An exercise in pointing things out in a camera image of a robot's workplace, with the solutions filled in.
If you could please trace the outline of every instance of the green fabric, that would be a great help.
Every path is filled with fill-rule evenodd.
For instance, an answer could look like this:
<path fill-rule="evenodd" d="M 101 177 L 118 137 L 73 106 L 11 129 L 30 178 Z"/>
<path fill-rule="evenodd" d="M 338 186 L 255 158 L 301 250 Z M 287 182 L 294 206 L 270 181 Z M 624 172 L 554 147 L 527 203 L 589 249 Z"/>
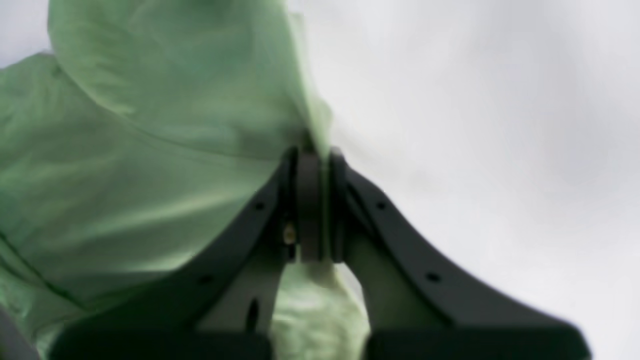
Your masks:
<path fill-rule="evenodd" d="M 0 305 L 41 355 L 210 244 L 309 129 L 281 1 L 51 0 L 55 55 L 0 70 Z M 366 316 L 330 263 L 292 265 L 280 359 L 357 359 Z"/>

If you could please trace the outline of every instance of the hole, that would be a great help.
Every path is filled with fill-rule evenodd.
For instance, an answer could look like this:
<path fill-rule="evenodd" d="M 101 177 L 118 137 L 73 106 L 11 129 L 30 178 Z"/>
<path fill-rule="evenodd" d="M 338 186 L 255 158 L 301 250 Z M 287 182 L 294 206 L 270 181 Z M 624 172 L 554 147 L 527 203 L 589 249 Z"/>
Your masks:
<path fill-rule="evenodd" d="M 427 273 L 427 279 L 431 282 L 440 282 L 442 279 L 434 272 Z"/>
<path fill-rule="evenodd" d="M 245 329 L 247 332 L 255 332 L 256 326 L 258 326 L 258 316 L 260 315 L 260 306 L 258 304 L 258 299 L 253 299 L 251 301 L 251 306 L 249 306 L 249 313 L 246 315 L 246 323 Z"/>
<path fill-rule="evenodd" d="M 211 275 L 203 275 L 198 279 L 198 284 L 206 285 L 213 281 L 213 276 Z"/>

